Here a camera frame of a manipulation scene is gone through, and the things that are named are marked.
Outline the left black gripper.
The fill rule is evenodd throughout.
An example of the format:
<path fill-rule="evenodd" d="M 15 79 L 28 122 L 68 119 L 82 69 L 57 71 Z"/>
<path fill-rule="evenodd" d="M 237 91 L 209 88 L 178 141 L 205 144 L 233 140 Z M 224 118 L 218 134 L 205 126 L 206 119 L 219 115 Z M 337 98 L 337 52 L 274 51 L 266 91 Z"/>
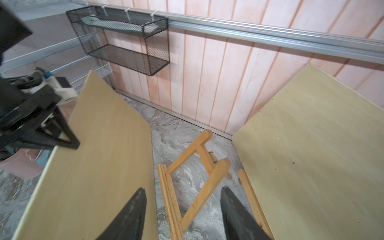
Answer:
<path fill-rule="evenodd" d="M 57 106 L 60 100 L 43 77 L 1 79 L 1 148 L 77 149 L 80 141 Z"/>

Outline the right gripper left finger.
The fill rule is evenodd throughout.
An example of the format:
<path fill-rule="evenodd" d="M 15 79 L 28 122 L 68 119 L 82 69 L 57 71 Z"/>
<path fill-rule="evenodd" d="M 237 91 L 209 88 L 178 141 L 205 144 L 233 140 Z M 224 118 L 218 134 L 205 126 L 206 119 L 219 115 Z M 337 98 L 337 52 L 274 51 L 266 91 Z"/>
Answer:
<path fill-rule="evenodd" d="M 143 188 L 138 188 L 97 240 L 141 240 L 146 207 L 146 192 Z"/>

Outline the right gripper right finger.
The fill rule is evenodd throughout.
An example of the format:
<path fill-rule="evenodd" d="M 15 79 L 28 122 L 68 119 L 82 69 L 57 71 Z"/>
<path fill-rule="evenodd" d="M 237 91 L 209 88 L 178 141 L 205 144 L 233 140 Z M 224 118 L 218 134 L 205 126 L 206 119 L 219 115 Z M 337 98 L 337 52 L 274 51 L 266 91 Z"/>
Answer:
<path fill-rule="evenodd" d="M 269 240 L 229 187 L 221 189 L 221 209 L 228 240 Z"/>

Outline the plywood board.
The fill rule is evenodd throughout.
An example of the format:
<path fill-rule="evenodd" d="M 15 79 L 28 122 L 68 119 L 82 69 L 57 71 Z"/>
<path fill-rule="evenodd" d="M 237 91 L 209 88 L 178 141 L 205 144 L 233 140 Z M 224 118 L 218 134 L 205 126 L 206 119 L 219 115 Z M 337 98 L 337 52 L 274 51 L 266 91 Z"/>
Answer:
<path fill-rule="evenodd" d="M 384 237 L 384 111 L 308 65 L 233 136 L 274 238 Z"/>
<path fill-rule="evenodd" d="M 150 124 L 89 72 L 69 126 L 78 149 L 55 147 L 15 240 L 94 240 L 139 188 L 147 196 L 143 239 L 158 239 Z"/>

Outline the wooden easel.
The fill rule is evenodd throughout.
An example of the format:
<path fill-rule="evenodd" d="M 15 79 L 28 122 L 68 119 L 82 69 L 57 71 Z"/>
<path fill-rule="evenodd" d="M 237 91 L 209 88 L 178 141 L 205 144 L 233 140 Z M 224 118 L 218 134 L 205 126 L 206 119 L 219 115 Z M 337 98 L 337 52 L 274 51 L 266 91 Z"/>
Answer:
<path fill-rule="evenodd" d="M 212 137 L 211 130 L 204 130 L 175 161 L 157 166 L 173 240 L 185 238 L 185 232 L 223 179 L 232 178 L 230 160 L 218 160 L 206 147 Z"/>
<path fill-rule="evenodd" d="M 251 182 L 248 178 L 248 175 L 244 169 L 240 169 L 238 171 L 239 176 L 239 182 L 243 186 L 247 199 L 249 201 L 249 204 L 251 206 L 252 212 L 254 214 L 254 217 L 259 225 L 259 227 L 270 237 L 272 240 L 274 240 L 274 236 L 272 234 L 271 228 L 268 224 L 268 221 L 263 213 L 262 207 L 256 197 L 256 194 L 254 192 L 254 189 L 251 185 Z"/>

